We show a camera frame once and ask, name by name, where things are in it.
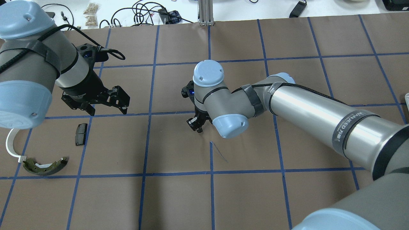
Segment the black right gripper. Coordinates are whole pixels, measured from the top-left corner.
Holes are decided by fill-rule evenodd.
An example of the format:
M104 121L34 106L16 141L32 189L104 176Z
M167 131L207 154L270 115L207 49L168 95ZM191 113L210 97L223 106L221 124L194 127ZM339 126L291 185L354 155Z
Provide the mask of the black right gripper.
M194 91L194 83L193 81L189 81L185 87L181 89L181 96L183 98L189 98L194 107L195 107L195 116L187 120L187 124L193 131L197 131L197 133L203 132L203 125L206 121L209 121L212 124L212 119L210 118L207 111L203 111L199 109L195 104L195 91Z

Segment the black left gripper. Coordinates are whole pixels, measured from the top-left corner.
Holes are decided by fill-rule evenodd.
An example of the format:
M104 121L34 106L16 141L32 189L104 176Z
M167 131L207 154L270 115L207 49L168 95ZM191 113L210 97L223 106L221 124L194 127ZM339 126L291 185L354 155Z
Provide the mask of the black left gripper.
M116 107L123 115L127 114L130 96L120 86L106 88L93 69L88 69L88 74L80 83L61 89L61 100L73 110L80 109L94 116L95 108L92 104L103 104Z

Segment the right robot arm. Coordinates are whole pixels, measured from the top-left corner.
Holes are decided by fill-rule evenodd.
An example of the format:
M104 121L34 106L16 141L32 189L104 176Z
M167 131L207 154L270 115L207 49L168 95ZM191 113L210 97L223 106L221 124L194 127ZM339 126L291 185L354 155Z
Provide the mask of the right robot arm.
M236 137L250 118L269 111L371 172L371 185L311 213L295 230L408 229L408 125L298 85L287 73L231 92L223 67L212 60L196 65L181 95L195 106L194 118L187 120L194 131L209 120L221 137Z

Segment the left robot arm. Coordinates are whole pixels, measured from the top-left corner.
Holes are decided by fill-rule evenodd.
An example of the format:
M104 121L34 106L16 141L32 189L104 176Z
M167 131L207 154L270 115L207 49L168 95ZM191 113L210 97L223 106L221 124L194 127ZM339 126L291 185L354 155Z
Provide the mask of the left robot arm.
M94 116L94 104L118 108L127 114L130 96L120 87L106 88L93 68L112 55L76 27L57 26L33 1L16 0L1 5L0 124L8 129L30 129L45 119L54 86L72 110Z

